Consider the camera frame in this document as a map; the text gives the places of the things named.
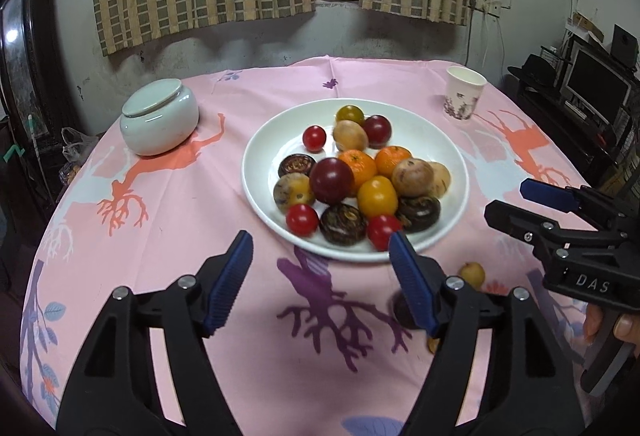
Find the person right hand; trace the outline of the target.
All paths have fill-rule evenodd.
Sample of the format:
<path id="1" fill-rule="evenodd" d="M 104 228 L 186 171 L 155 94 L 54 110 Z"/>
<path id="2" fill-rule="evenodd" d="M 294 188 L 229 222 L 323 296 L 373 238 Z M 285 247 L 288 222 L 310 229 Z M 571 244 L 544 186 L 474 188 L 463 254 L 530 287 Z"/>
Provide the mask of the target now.
<path id="1" fill-rule="evenodd" d="M 594 341 L 603 321 L 603 309 L 599 306 L 589 304 L 584 321 L 584 336 L 587 342 L 591 343 Z M 638 315 L 628 315 L 628 313 L 621 315 L 620 318 L 616 320 L 613 333 L 618 340 L 634 346 L 634 356 L 639 356 L 640 319 Z"/>

